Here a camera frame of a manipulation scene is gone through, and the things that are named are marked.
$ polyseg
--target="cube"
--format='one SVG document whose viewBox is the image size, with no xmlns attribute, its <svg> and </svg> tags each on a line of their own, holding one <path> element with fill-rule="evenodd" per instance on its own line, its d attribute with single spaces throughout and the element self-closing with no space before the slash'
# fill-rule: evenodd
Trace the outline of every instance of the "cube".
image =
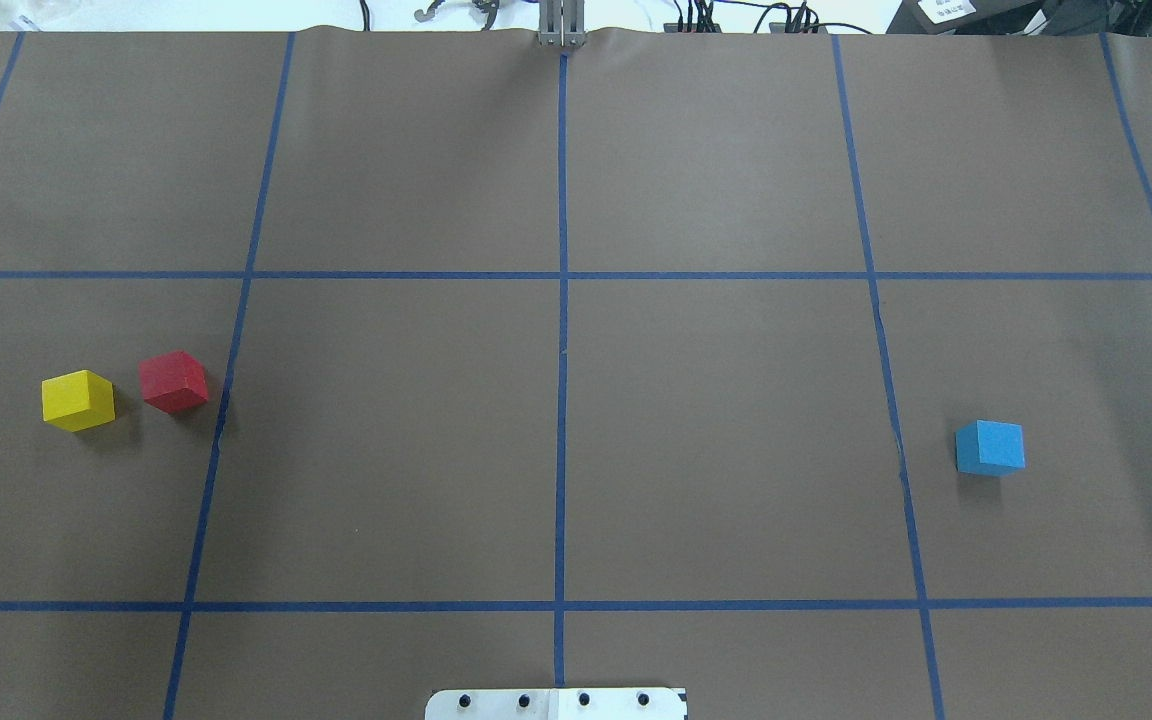
<svg viewBox="0 0 1152 720">
<path fill-rule="evenodd" d="M 179 414 L 207 401 L 202 363 L 176 350 L 141 361 L 141 396 L 165 414 Z"/>
<path fill-rule="evenodd" d="M 961 473 L 1001 478 L 1025 468 L 1025 439 L 1020 425 L 975 420 L 955 433 Z"/>
<path fill-rule="evenodd" d="M 41 418 L 69 432 L 114 420 L 114 384 L 91 370 L 41 381 Z"/>
</svg>

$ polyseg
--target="gray table surface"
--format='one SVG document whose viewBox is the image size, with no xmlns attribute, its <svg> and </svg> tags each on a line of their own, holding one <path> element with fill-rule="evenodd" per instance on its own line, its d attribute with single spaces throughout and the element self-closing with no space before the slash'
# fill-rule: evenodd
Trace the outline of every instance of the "gray table surface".
<svg viewBox="0 0 1152 720">
<path fill-rule="evenodd" d="M 0 35 L 0 717 L 649 683 L 1152 717 L 1152 41 Z"/>
</svg>

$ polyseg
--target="yellow cube top face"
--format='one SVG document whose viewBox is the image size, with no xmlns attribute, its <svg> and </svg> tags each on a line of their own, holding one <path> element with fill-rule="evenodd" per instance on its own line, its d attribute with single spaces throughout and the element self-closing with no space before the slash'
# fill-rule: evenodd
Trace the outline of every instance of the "yellow cube top face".
<svg viewBox="0 0 1152 720">
<path fill-rule="evenodd" d="M 41 418 L 70 432 L 114 419 L 114 386 L 91 370 L 41 381 Z"/>
</svg>

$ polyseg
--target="paper label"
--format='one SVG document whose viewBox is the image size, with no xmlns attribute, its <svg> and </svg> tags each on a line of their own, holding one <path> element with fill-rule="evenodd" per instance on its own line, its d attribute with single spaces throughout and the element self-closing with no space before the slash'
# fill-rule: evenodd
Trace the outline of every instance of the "paper label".
<svg viewBox="0 0 1152 720">
<path fill-rule="evenodd" d="M 933 23 L 947 23 L 975 13 L 969 0 L 918 0 L 919 8 Z"/>
</svg>

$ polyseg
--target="red object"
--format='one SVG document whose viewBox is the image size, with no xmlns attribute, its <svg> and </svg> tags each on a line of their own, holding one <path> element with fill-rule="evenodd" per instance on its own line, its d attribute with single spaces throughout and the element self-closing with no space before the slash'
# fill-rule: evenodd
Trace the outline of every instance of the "red object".
<svg viewBox="0 0 1152 720">
<path fill-rule="evenodd" d="M 202 363 L 176 350 L 141 361 L 141 395 L 165 414 L 179 414 L 207 401 Z"/>
</svg>

